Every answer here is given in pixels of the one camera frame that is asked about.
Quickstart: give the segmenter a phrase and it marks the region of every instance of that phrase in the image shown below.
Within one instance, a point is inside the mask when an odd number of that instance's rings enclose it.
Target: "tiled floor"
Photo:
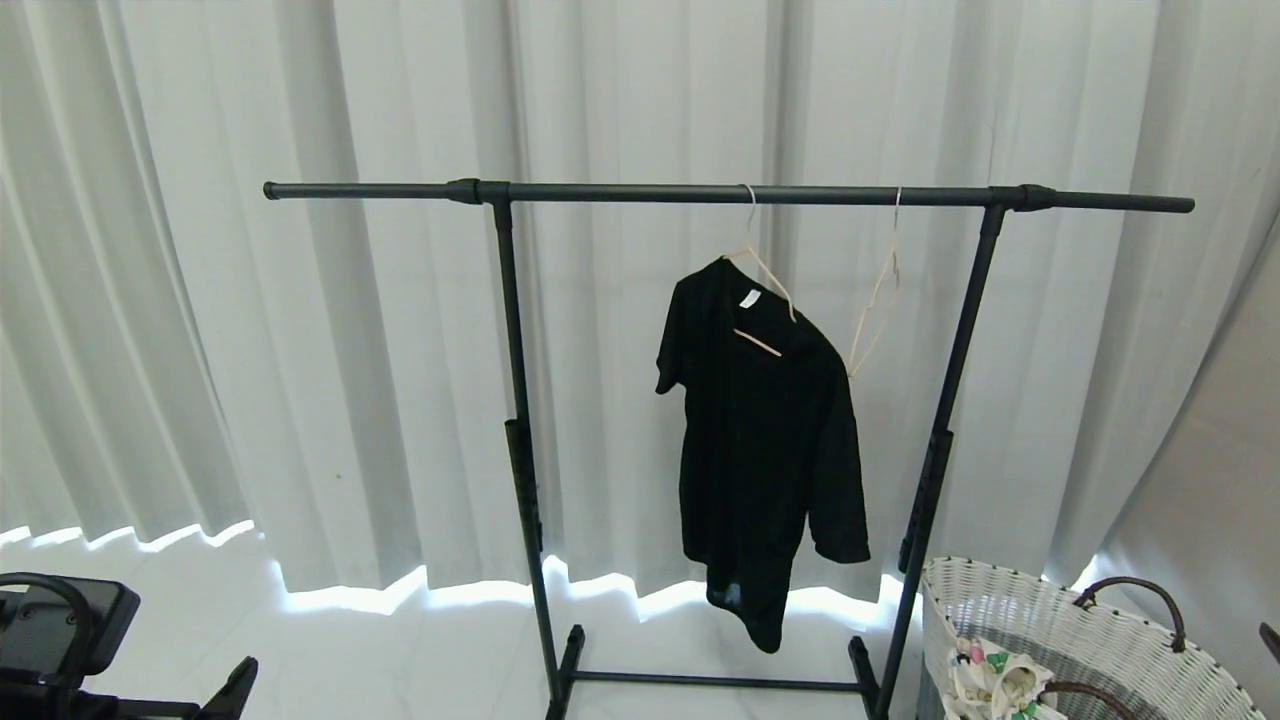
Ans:
[[[157,552],[142,551],[129,534],[96,548],[78,537],[56,539],[10,538],[0,547],[0,569],[118,579],[142,596],[115,662],[87,689],[202,702],[253,655],[261,671],[246,720],[545,714],[527,588],[489,583],[426,592],[421,577],[410,577],[385,593],[288,596],[253,530],[220,547],[188,536]],[[768,656],[735,619],[700,602],[696,585],[637,602],[623,579],[571,587],[554,560],[548,566],[557,642],[582,624],[588,669],[851,680],[846,644],[854,633],[867,637],[877,670],[884,662],[891,621],[884,603],[795,593],[782,650]],[[895,717],[911,716],[918,647],[913,639]],[[568,716],[844,720],[864,712],[856,696],[584,683]]]

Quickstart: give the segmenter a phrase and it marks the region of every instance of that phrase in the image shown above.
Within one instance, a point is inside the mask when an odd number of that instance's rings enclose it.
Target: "white wicker basket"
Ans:
[[[1176,632],[1093,600],[1117,583],[1160,593]],[[1143,720],[1265,720],[1230,673],[1187,642],[1169,593],[1146,580],[1110,578],[1075,593],[1016,570],[941,557],[925,565],[923,584],[924,667],[936,688],[947,684],[957,637],[987,638],[1032,656],[1061,680],[1110,693]],[[1064,696],[1059,710],[1071,720],[1114,716],[1091,698]],[[928,716],[923,706],[920,716]]]

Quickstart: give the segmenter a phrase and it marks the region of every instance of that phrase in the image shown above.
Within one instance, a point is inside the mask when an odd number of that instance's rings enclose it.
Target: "black t-shirt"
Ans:
[[[786,300],[721,258],[676,284],[658,370],[659,393],[685,386],[685,555],[707,565],[708,601],[776,652],[805,514],[819,555],[870,560],[844,359],[799,311],[791,320]]]

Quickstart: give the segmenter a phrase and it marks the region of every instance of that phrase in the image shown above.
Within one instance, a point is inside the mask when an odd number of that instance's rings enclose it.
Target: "shirt sleeve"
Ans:
[[[844,368],[829,387],[810,460],[809,532],[818,555],[827,560],[865,562],[872,553],[867,541],[858,421]]]
[[[662,332],[662,346],[658,348],[658,395],[664,395],[676,383],[685,382],[681,368],[685,365],[684,328],[685,301],[681,284],[671,292],[671,306],[667,309],[667,327]]]

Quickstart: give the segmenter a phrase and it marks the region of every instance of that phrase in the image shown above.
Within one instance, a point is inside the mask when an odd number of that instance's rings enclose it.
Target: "hanger hook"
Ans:
[[[742,183],[742,187],[745,187],[746,191],[751,193],[751,214],[746,217],[746,234],[751,234],[751,223],[755,220],[755,208],[756,208],[755,188],[746,184],[745,182]]]

